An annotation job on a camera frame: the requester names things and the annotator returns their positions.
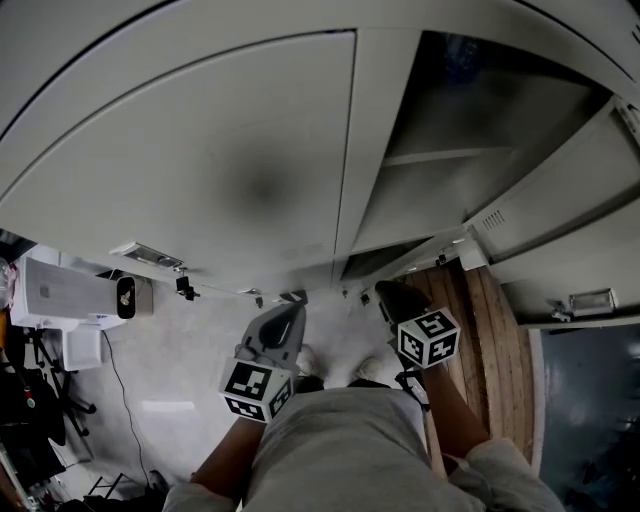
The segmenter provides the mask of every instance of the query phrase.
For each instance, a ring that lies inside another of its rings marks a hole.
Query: human arm
[[[458,393],[445,366],[422,372],[449,482],[488,509],[564,512],[556,495],[507,439],[490,440]]]
[[[472,448],[490,439],[443,364],[423,370],[422,380],[442,453],[463,459]]]
[[[220,444],[191,477],[209,491],[236,503],[244,496],[251,478],[251,465],[256,456],[265,425],[239,418]]]
[[[251,479],[265,425],[240,418],[187,484],[171,488],[163,512],[233,512]]]

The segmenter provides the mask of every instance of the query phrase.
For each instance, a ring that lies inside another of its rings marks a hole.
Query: white box
[[[80,325],[62,333],[62,364],[68,372],[102,365],[102,331],[99,327]]]
[[[233,414],[269,423],[293,396],[293,372],[231,357],[218,392]]]
[[[452,357],[459,340],[460,326],[447,308],[398,325],[398,352],[422,368]]]

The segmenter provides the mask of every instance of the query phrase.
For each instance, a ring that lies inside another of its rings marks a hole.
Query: door
[[[0,207],[4,227],[166,280],[109,253],[137,242],[223,288],[318,266],[328,284],[354,39],[260,44],[130,92],[29,170]]]

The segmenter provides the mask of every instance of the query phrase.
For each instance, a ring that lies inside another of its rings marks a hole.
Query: white sneaker
[[[300,375],[303,377],[318,376],[318,360],[312,348],[303,344],[298,353],[296,364],[300,367]]]
[[[354,374],[354,380],[365,379],[378,382],[382,372],[382,362],[377,357],[367,357]]]

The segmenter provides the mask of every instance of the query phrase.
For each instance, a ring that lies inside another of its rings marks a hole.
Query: open cabinet door
[[[258,44],[130,92],[28,169],[4,227],[168,281],[110,252],[137,242],[232,292],[279,292],[308,267],[328,286],[354,46],[352,32]]]
[[[640,152],[634,115],[612,100],[470,221],[519,323],[556,321],[550,315],[558,302],[575,320],[640,311]],[[570,296],[608,289],[615,312],[571,309]]]

